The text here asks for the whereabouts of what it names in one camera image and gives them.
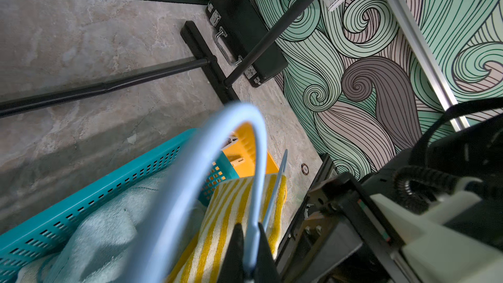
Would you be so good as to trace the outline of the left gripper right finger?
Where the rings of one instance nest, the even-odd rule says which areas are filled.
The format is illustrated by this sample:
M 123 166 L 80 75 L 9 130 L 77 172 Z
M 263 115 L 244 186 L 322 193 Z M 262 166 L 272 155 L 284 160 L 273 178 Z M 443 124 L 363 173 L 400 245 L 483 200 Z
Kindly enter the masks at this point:
M 280 275 L 276 269 L 276 264 L 262 224 L 259 224 L 259 230 L 259 249 L 254 270 L 254 282 L 280 283 Z

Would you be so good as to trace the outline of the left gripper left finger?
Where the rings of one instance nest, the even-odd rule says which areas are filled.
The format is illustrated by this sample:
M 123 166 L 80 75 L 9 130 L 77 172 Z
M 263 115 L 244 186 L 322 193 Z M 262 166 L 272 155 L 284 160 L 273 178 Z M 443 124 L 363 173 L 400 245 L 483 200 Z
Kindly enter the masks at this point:
M 243 283 L 244 233 L 241 224 L 234 226 L 217 283 Z

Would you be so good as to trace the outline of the yellow striped towel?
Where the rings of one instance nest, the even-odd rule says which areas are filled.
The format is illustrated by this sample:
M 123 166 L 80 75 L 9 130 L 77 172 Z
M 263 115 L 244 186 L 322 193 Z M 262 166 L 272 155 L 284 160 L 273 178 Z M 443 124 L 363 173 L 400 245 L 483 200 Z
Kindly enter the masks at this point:
M 282 209 L 287 198 L 287 180 L 283 175 L 273 211 L 265 230 L 273 260 L 281 241 Z M 259 222 L 262 223 L 272 199 L 276 174 L 268 174 L 261 199 Z M 246 230 L 250 193 L 254 178 L 232 179 L 216 189 L 199 232 L 193 237 L 165 282 L 217 282 L 231 235 L 236 224 Z

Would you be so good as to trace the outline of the light blue towel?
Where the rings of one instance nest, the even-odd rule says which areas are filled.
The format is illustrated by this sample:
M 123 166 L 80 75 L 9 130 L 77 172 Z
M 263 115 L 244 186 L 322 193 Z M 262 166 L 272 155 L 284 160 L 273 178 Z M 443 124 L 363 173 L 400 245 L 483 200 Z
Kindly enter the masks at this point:
M 166 177 L 161 171 L 145 178 L 97 209 L 61 252 L 24 266 L 17 282 L 115 282 Z

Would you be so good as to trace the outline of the blue wire hanger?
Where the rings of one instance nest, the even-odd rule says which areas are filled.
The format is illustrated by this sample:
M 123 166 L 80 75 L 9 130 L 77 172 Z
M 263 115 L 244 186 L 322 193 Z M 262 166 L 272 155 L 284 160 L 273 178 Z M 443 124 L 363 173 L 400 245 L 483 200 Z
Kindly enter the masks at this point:
M 273 211 L 283 173 L 276 173 L 272 199 L 261 222 L 261 199 L 267 167 L 267 129 L 257 107 L 244 102 L 227 104 L 185 144 L 168 169 L 168 180 L 159 191 L 146 223 L 133 246 L 120 282 L 165 282 L 193 237 L 199 232 L 218 186 L 239 179 L 232 166 L 218 159 L 224 141 L 242 124 L 251 124 L 256 146 L 255 173 L 244 233 L 244 282 L 254 282 L 260 230 Z

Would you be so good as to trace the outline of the pink clothespin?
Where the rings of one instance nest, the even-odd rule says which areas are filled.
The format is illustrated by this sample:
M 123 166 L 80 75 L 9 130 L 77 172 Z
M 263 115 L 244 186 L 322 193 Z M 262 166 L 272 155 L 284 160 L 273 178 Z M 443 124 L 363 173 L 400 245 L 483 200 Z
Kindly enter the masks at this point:
M 227 140 L 224 142 L 223 146 L 222 146 L 222 150 L 225 150 L 229 147 L 231 147 L 232 145 L 236 144 L 238 141 L 238 138 L 236 136 L 229 136 L 227 138 Z

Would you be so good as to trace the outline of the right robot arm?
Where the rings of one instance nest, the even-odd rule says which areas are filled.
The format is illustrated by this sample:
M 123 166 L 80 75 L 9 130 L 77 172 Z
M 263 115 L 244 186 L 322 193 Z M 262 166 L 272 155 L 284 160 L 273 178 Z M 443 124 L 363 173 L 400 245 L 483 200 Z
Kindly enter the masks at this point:
M 282 282 L 501 282 L 502 115 L 442 139 L 449 108 L 411 149 L 356 179 L 325 155 L 279 246 Z

